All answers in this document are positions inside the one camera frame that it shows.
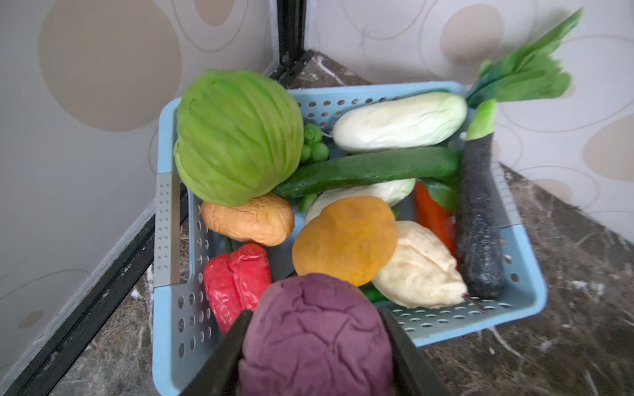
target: black frame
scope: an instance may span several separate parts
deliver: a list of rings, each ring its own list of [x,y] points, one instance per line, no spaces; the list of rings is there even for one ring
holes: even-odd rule
[[[271,78],[288,87],[313,56],[305,51],[306,0],[278,0],[280,66]],[[188,216],[187,189],[181,185],[180,224]],[[27,364],[4,396],[47,396],[108,321],[154,261],[154,221],[143,226],[97,284]]]

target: white vegetable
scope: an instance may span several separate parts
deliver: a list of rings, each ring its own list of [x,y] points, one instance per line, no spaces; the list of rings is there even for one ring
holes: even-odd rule
[[[332,137],[351,153],[432,146],[456,132],[466,117],[465,98],[432,92],[351,110],[337,121]]]
[[[467,285],[456,259],[429,229],[413,221],[397,221],[394,255],[372,280],[390,301],[407,308],[440,308],[461,303]]]
[[[388,205],[394,206],[414,190],[415,183],[416,179],[392,180],[369,186],[338,188],[326,191],[317,197],[306,212],[306,224],[319,216],[321,210],[331,203],[352,196],[376,196],[387,202]]]

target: red bell pepper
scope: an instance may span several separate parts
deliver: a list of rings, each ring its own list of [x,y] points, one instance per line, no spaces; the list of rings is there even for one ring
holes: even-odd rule
[[[226,334],[245,309],[255,309],[271,284],[266,250],[247,243],[232,253],[209,260],[205,267],[205,292],[220,331]]]
[[[429,228],[447,246],[451,255],[456,257],[455,228],[451,221],[451,214],[433,200],[425,185],[420,181],[414,185],[414,200],[418,223]]]

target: black eggplant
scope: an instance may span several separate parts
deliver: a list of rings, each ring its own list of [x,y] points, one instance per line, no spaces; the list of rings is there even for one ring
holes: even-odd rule
[[[495,184],[491,146],[495,100],[478,106],[467,131],[460,164],[460,197],[456,211],[456,254],[460,274],[472,296],[494,299],[504,285],[500,228],[493,216]]]

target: brown potato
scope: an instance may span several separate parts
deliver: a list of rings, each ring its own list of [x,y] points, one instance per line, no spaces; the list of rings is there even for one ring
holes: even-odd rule
[[[200,213],[207,227],[242,242],[277,246],[295,228],[295,215],[286,200],[268,193],[237,208],[203,202]]]

